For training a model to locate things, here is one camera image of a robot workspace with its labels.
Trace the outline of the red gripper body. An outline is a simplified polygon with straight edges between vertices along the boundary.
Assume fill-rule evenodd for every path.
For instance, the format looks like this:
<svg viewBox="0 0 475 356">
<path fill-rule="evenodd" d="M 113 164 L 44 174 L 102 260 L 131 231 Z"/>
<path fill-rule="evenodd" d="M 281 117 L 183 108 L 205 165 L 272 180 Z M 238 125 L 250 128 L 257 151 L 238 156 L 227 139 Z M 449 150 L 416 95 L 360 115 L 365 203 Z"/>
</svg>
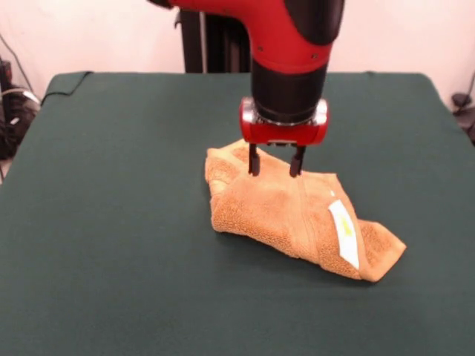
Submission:
<svg viewBox="0 0 475 356">
<path fill-rule="evenodd" d="M 245 96 L 240 104 L 239 117 L 242 137 L 250 144 L 319 145 L 327 133 L 330 110 L 327 101 L 320 99 L 309 120 L 281 125 L 264 120 L 258 114 L 253 98 Z"/>
</svg>

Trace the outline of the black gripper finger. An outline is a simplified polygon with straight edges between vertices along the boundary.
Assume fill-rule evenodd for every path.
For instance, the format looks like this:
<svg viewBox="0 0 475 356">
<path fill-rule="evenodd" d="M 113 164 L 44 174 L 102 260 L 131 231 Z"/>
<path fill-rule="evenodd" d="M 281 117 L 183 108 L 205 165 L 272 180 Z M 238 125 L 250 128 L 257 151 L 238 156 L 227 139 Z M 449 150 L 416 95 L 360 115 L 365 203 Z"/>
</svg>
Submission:
<svg viewBox="0 0 475 356">
<path fill-rule="evenodd" d="M 249 174 L 256 177 L 260 173 L 260 157 L 256 144 L 249 144 Z"/>
<path fill-rule="evenodd" d="M 291 177 L 297 177 L 301 175 L 304 155 L 306 152 L 306 146 L 296 146 L 295 154 L 292 156 L 290 163 L 289 174 Z"/>
</svg>

